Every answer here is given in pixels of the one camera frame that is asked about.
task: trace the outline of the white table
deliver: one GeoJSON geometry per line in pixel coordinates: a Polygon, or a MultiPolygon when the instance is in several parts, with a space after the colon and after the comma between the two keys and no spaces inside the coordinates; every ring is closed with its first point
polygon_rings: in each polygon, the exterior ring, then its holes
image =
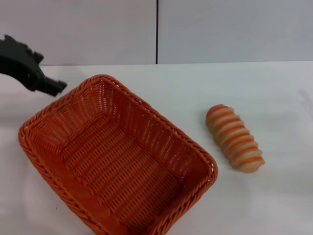
{"type": "MultiPolygon", "coordinates": [[[[215,158],[213,187],[169,235],[313,234],[313,62],[44,67],[66,90],[99,73],[114,76],[215,158]],[[231,169],[204,124],[223,103],[263,150],[253,174],[231,169]]],[[[91,235],[31,165],[18,129],[55,98],[0,80],[0,234],[91,235]]]]}

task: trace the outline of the basket rim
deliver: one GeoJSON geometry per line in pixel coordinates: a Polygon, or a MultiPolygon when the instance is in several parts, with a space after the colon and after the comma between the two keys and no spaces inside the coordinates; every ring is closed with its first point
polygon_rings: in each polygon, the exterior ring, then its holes
{"type": "MultiPolygon", "coordinates": [[[[170,122],[168,119],[166,119],[164,116],[162,116],[158,111],[156,111],[152,106],[150,106],[146,101],[142,100],[140,97],[132,93],[128,88],[126,88],[122,83],[120,83],[118,80],[116,80],[114,77],[104,74],[95,75],[91,78],[86,79],[84,82],[82,82],[78,87],[74,88],[72,91],[61,97],[60,99],[52,102],[47,107],[45,107],[43,110],[39,111],[35,116],[33,116],[31,119],[26,121],[19,130],[19,141],[26,152],[28,157],[31,157],[31,162],[34,164],[33,161],[35,161],[37,164],[39,164],[39,167],[43,169],[45,176],[40,172],[40,174],[44,177],[44,179],[49,183],[53,185],[57,185],[60,187],[64,192],[67,192],[71,196],[71,193],[67,191],[67,189],[63,186],[60,180],[53,180],[53,178],[56,178],[56,176],[53,175],[53,173],[49,172],[49,167],[45,165],[43,160],[41,160],[39,154],[37,154],[34,151],[34,148],[32,147],[32,143],[28,140],[30,131],[32,127],[36,126],[37,123],[42,121],[43,119],[47,118],[51,113],[53,113],[56,110],[62,109],[64,106],[66,106],[73,98],[75,98],[80,91],[82,91],[85,87],[89,87],[92,84],[96,84],[98,82],[108,82],[114,85],[115,89],[118,89],[122,92],[124,92],[124,95],[126,95],[128,98],[131,99],[132,103],[136,104],[137,106],[141,107],[144,112],[148,113],[148,115],[158,121],[162,126],[170,131],[172,134],[175,134],[184,144],[186,147],[189,147],[193,151],[197,152],[197,157],[207,166],[208,168],[208,175],[205,177],[186,197],[184,197],[180,203],[176,206],[176,208],[170,210],[166,217],[163,218],[161,221],[158,221],[157,218],[160,217],[162,214],[158,215],[153,223],[147,228],[146,233],[149,231],[149,234],[155,234],[160,232],[167,232],[170,227],[188,210],[190,209],[200,198],[201,196],[208,190],[209,187],[211,187],[218,175],[218,167],[214,160],[214,158],[206,152],[201,146],[199,146],[197,143],[195,143],[192,139],[190,139],[183,131],[178,129],[172,122],[170,122]],[[46,177],[53,180],[53,182],[49,182],[46,177]]],[[[79,202],[75,203],[76,207],[78,207],[80,210],[82,210],[82,214],[89,217],[88,220],[83,220],[84,223],[86,223],[89,226],[89,223],[93,226],[96,226],[98,229],[102,230],[103,232],[107,232],[107,229],[96,222],[95,218],[92,216],[92,214],[84,209],[82,205],[80,205],[79,202]]]]}

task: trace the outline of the orange wicker basket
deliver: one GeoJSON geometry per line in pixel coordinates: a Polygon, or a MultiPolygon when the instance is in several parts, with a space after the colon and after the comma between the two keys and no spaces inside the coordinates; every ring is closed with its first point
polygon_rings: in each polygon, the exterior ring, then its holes
{"type": "Polygon", "coordinates": [[[213,185],[214,159],[108,75],[27,121],[19,141],[67,206],[98,235],[163,235],[213,185]]]}

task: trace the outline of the gray wall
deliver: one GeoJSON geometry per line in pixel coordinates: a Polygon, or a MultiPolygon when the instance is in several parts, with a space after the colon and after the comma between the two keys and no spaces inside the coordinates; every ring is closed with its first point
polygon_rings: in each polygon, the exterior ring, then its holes
{"type": "Polygon", "coordinates": [[[0,34],[47,65],[153,64],[155,0],[2,0],[0,34]]]}
{"type": "Polygon", "coordinates": [[[313,0],[160,0],[159,62],[313,60],[313,0]]]}

